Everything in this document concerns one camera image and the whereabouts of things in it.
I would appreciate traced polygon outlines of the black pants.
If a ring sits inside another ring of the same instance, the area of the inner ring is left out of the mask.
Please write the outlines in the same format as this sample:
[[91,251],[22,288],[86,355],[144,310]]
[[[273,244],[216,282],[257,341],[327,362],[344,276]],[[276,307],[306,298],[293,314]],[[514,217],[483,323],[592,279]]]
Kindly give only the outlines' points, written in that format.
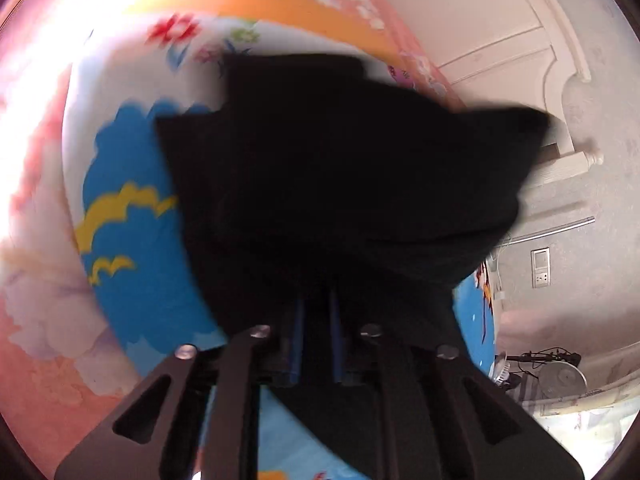
[[330,451],[338,397],[361,384],[341,310],[452,309],[518,218],[549,128],[531,107],[448,110],[328,54],[226,55],[219,110],[155,121],[215,321],[229,338],[302,331],[296,382],[267,388]]

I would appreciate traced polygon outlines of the pink floral bedsheet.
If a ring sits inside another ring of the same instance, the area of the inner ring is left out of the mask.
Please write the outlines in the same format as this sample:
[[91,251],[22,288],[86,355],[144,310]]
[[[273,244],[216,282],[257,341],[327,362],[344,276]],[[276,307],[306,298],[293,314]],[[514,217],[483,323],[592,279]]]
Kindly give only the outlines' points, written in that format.
[[140,13],[305,29],[359,48],[374,76],[458,104],[386,0],[4,0],[1,413],[46,476],[145,376],[115,339],[82,265],[62,137],[82,46],[96,28]]

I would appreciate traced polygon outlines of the silver desk fan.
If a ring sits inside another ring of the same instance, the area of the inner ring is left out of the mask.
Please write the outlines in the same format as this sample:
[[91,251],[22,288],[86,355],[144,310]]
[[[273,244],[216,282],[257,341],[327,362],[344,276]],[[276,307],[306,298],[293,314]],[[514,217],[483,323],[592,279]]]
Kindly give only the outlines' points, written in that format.
[[529,351],[519,356],[502,352],[496,356],[491,378],[503,390],[520,388],[526,377],[532,378],[544,399],[581,396],[588,382],[579,369],[582,356],[563,347]]

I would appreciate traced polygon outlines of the striped curtain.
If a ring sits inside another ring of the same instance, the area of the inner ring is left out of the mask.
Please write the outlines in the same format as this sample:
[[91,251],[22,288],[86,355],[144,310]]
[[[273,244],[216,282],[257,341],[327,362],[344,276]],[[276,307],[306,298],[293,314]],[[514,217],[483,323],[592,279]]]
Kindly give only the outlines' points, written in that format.
[[555,422],[578,414],[580,429],[611,431],[614,440],[621,441],[638,415],[639,375],[632,374],[579,396],[523,401],[522,407],[535,418],[551,417]]

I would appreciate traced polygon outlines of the blue cartoon blanket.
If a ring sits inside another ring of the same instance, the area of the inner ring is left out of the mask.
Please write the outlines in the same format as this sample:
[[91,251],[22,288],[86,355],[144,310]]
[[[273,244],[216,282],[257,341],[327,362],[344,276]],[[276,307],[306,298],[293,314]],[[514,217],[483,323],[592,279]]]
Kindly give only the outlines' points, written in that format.
[[225,55],[291,53],[361,50],[270,21],[140,13],[96,28],[73,64],[65,192],[96,301],[140,375],[182,344],[208,350],[226,340],[188,266],[154,122],[218,110]]

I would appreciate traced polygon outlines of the white wooden headboard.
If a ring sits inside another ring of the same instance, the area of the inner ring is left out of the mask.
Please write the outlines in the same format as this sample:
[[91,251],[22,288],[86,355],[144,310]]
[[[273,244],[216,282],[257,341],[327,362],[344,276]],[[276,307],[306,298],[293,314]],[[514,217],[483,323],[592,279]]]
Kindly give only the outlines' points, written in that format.
[[533,186],[602,164],[568,131],[563,90],[591,79],[575,29],[558,0],[387,0],[465,104],[516,103],[551,114],[554,129]]

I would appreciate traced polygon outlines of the wall socket panel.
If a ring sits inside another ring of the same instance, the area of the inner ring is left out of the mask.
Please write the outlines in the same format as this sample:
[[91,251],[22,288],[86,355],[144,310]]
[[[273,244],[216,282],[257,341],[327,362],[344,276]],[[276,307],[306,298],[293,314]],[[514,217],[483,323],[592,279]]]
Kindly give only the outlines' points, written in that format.
[[535,249],[530,253],[532,265],[532,286],[543,288],[551,284],[550,248]]

